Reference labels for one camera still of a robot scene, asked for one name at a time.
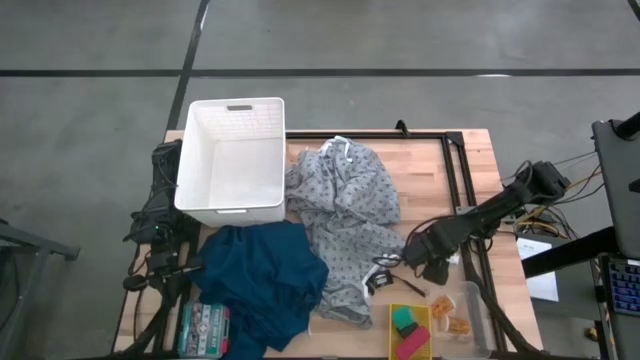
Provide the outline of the clear plastic container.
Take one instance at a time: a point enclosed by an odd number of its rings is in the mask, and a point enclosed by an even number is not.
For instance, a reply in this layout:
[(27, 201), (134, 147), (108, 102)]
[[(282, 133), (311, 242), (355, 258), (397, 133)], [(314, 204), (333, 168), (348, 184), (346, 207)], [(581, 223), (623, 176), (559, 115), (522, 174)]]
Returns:
[(427, 297), (427, 304), (441, 295), (449, 295), (456, 309), (447, 316), (469, 320), (469, 335), (453, 335), (439, 330), (438, 320), (432, 315), (433, 355), (441, 360), (487, 360), (494, 345), (488, 310), (476, 284), (462, 281), (453, 285), (436, 286)]

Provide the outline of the white perforated plastic basket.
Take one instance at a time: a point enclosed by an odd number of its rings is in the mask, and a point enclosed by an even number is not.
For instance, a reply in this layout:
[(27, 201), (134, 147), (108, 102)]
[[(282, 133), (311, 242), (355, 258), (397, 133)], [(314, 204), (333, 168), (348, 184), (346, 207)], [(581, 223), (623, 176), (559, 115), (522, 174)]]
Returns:
[(190, 104), (175, 207), (209, 227), (285, 218), (285, 104), (279, 97)]

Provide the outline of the grey patterned cloth gown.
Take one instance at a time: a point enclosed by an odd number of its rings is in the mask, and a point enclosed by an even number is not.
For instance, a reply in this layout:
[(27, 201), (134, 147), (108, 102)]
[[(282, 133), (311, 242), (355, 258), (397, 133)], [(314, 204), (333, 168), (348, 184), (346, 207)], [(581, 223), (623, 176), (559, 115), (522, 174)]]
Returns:
[(287, 208), (301, 220), (314, 254), (329, 274), (316, 311), (320, 316), (372, 326), (366, 286), (378, 261), (400, 257), (403, 237), (398, 194), (379, 156), (336, 136), (303, 150), (286, 174)]

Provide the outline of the black stand beam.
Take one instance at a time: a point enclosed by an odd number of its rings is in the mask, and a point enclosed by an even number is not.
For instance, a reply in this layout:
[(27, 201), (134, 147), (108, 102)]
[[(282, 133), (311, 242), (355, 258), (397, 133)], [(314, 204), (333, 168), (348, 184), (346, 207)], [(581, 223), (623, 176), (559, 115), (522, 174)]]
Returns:
[(525, 277), (532, 278), (617, 251), (615, 228), (608, 227), (530, 256), (522, 261), (522, 266)]

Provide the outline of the green first aid kit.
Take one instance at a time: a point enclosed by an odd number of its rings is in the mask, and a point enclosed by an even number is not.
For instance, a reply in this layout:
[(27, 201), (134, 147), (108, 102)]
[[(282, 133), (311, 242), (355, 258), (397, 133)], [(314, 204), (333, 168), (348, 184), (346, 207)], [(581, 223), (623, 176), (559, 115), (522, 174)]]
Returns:
[(223, 304), (188, 302), (182, 310), (181, 358), (220, 359), (229, 350), (230, 310)]

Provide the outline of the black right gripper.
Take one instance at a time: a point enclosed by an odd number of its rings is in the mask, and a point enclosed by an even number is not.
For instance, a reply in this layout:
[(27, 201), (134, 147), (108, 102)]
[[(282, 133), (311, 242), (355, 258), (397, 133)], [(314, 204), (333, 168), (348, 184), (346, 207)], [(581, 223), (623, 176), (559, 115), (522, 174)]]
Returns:
[(408, 265), (427, 264), (423, 268), (422, 278), (436, 285), (445, 285), (449, 278), (449, 262), (445, 259), (467, 237), (466, 220), (438, 219), (424, 229), (416, 228), (410, 233), (403, 250), (404, 261)]

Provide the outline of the green block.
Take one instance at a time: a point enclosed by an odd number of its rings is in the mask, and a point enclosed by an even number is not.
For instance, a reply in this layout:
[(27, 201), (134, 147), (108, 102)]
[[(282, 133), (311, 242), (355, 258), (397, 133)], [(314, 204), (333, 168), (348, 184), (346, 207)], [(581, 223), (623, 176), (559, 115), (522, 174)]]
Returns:
[(416, 322), (414, 313), (409, 306), (395, 307), (391, 312), (391, 320), (398, 331), (404, 330)]

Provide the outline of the orange pill bottle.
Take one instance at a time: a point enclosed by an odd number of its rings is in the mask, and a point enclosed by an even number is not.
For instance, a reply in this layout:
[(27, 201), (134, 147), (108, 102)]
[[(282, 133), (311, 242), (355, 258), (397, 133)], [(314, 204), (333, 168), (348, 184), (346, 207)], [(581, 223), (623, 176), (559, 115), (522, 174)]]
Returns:
[(456, 303), (449, 295), (441, 295), (431, 303), (432, 315), (439, 319), (447, 316), (456, 309)]
[(469, 335), (471, 323), (460, 317), (443, 316), (438, 320), (439, 330), (453, 335)]

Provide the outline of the blue cloth garment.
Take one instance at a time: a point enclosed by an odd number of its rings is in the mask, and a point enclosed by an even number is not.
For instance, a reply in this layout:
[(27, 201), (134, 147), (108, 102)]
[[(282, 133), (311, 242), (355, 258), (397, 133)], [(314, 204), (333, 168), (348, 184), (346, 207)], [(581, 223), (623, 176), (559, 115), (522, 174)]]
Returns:
[(230, 310), (225, 360), (262, 360), (268, 348), (283, 351), (310, 324), (329, 269), (310, 248), (300, 223), (223, 226), (198, 256), (203, 268), (188, 275), (204, 304)]

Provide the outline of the keyboard with coloured keys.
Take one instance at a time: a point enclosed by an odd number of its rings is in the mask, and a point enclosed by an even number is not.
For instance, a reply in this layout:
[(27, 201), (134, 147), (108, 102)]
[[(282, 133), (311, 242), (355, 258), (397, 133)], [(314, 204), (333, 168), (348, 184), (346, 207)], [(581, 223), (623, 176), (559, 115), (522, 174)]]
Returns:
[(640, 260), (603, 258), (603, 277), (610, 309), (640, 317)]

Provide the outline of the grey metal stand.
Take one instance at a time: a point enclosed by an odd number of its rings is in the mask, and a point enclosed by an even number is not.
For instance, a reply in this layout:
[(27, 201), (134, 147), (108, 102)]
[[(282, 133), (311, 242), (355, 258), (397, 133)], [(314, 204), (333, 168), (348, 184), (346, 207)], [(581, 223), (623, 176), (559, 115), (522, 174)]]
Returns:
[(26, 279), (22, 281), (17, 274), (15, 306), (0, 323), (0, 335), (4, 336), (3, 341), (0, 341), (0, 360), (10, 360), (23, 331), (27, 313), (33, 305), (48, 257), (57, 254), (66, 261), (75, 261), (81, 248), (20, 230), (4, 220), (0, 220), (0, 240), (14, 244), (14, 251), (21, 250), (34, 257)]

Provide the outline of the grey monitor back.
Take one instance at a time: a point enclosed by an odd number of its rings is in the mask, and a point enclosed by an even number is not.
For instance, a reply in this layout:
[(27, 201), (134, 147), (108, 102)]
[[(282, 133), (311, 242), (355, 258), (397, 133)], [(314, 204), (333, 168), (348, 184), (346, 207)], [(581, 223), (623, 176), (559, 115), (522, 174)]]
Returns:
[(591, 128), (619, 250), (640, 260), (640, 111)]

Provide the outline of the white paper sheet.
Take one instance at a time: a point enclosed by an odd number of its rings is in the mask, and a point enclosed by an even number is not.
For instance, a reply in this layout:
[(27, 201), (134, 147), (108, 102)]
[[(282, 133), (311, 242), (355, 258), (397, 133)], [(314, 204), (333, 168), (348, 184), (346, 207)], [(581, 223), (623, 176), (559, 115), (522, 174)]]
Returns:
[[(516, 244), (522, 261), (552, 248), (551, 244), (526, 238), (518, 238)], [(531, 298), (550, 302), (559, 301), (555, 272), (528, 278), (526, 282)]]

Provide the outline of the pinkish red block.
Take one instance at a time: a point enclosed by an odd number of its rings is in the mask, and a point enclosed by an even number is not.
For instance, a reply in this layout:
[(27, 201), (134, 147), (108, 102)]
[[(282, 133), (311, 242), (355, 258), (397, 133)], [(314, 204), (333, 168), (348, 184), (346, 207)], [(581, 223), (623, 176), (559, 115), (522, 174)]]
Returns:
[(396, 360), (429, 360), (430, 359), (430, 332), (422, 325), (409, 337), (403, 339), (395, 346)]

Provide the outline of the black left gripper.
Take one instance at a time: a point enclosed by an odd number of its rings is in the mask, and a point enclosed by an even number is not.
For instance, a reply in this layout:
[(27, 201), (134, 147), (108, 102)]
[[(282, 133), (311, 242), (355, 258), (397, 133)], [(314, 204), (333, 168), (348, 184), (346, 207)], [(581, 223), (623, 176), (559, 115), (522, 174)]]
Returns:
[[(166, 298), (168, 307), (173, 308), (178, 299), (178, 280), (168, 278), (201, 269), (202, 257), (198, 255), (188, 257), (186, 262), (180, 265), (176, 252), (154, 253), (145, 257), (145, 265), (147, 274), (144, 276), (144, 283), (149, 285), (155, 281), (155, 289), (161, 297), (160, 308), (165, 307)], [(163, 281), (165, 279), (168, 279), (166, 286)]]

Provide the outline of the yellow plastic tray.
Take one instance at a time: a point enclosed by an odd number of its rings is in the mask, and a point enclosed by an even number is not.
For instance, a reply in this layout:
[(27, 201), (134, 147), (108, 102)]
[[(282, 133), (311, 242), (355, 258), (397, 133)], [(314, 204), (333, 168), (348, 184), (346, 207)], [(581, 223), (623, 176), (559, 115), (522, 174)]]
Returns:
[(429, 332), (430, 332), (430, 341), (429, 341), (429, 349), (430, 349), (430, 359), (432, 360), (432, 356), (433, 356), (433, 351), (432, 351), (432, 331), (431, 331), (431, 320), (432, 320), (432, 316), (431, 316), (431, 308), (429, 306), (422, 306), (422, 305), (405, 305), (405, 304), (392, 304), (389, 307), (389, 352), (388, 352), (388, 358), (389, 360), (396, 360), (395, 359), (395, 355), (394, 355), (394, 349), (395, 346), (400, 342), (400, 335), (397, 332), (397, 329), (395, 328), (395, 326), (392, 323), (391, 320), (391, 312), (395, 307), (398, 306), (409, 306), (415, 316), (415, 320), (416, 323), (418, 325), (422, 325), (424, 326)]

